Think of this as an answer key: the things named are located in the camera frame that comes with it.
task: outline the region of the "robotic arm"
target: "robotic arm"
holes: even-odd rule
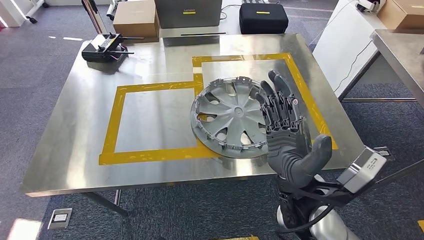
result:
[[[298,99],[287,81],[268,73],[274,89],[262,81],[267,97],[256,94],[266,124],[268,164],[277,173],[280,204],[277,221],[283,234],[300,240],[358,240],[334,207],[343,207],[375,183],[386,159],[366,148],[337,179],[325,182],[317,173],[332,156],[332,140],[319,135],[311,146]]]

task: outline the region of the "cardboard box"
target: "cardboard box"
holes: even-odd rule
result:
[[[387,0],[377,16],[388,29],[424,29],[424,0]]]
[[[121,1],[116,9],[113,28],[125,37],[141,37],[132,43],[159,41],[159,18],[154,0]]]

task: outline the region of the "yellow tape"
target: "yellow tape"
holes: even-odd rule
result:
[[[295,61],[292,58],[290,53],[287,53],[287,56],[284,57],[285,63],[288,66],[288,70],[290,70],[291,75],[293,76],[294,82],[296,83],[297,88],[299,89],[300,95],[309,111],[310,117],[315,123],[316,129],[320,134],[325,134],[331,137],[332,141],[332,149],[337,150],[339,147],[336,144],[336,141],[331,134],[329,127],[327,126],[326,121],[324,120],[323,115],[320,112],[317,104],[314,101],[314,98],[311,95],[311,92],[306,85],[301,73],[299,72],[298,67],[295,64]]]
[[[214,158],[220,155],[196,140],[194,147],[155,149],[142,151],[115,152],[125,94],[174,89],[193,89],[194,97],[203,90],[202,74],[193,74],[193,81],[162,82],[140,85],[126,85],[116,88],[115,99],[110,113],[109,124],[104,139],[103,151],[98,157],[98,164],[124,164],[183,159]]]
[[[302,78],[290,53],[275,54],[254,54],[254,55],[227,55],[227,56],[194,56],[192,58],[193,68],[201,68],[205,62],[228,62],[244,60],[278,60],[284,59],[287,67],[293,76],[294,82],[305,102],[311,118],[320,134],[331,136],[333,141],[332,149],[338,149],[337,144],[330,133],[330,130],[316,105],[314,98]],[[103,151],[98,158],[100,165],[140,163],[152,161],[170,161],[183,159],[201,159],[219,157],[219,154],[211,151],[197,139],[197,146],[172,149],[155,149],[130,152],[115,152],[118,130],[124,108],[125,94],[148,91],[193,89],[194,97],[204,88],[202,73],[193,73],[193,81],[163,82],[140,85],[119,86],[116,89],[115,99],[110,113],[109,124],[104,139]]]
[[[237,237],[237,238],[226,238],[219,240],[259,240],[257,236]]]
[[[418,225],[421,227],[421,230],[424,232],[424,220],[419,220]]]

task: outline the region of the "table leg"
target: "table leg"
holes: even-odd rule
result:
[[[361,69],[361,71],[353,78],[352,82],[350,82],[347,87],[343,90],[343,92],[338,96],[338,100],[341,102],[346,95],[351,91],[351,89],[358,83],[358,81],[362,78],[362,76],[367,72],[368,69],[370,69],[371,65],[379,58],[381,55],[380,52],[377,52],[371,60]]]
[[[100,196],[95,192],[82,192],[81,194],[93,200],[94,202],[102,205],[103,207],[120,214],[123,217],[128,216],[128,212],[119,206],[119,201],[121,199],[121,190],[116,191],[115,203],[107,200],[106,198]]]
[[[383,97],[383,98],[344,98],[342,103],[416,103],[417,99],[411,97]]]

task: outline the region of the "table top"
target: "table top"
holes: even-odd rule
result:
[[[378,29],[371,36],[375,46],[405,86],[424,106],[424,34]]]
[[[274,174],[266,156],[218,156],[190,125],[204,85],[237,76],[259,82],[271,69],[301,96],[311,137],[332,136],[324,169],[345,168],[365,149],[299,34],[160,38],[128,49],[135,54],[115,64],[77,55],[21,192],[37,197]]]

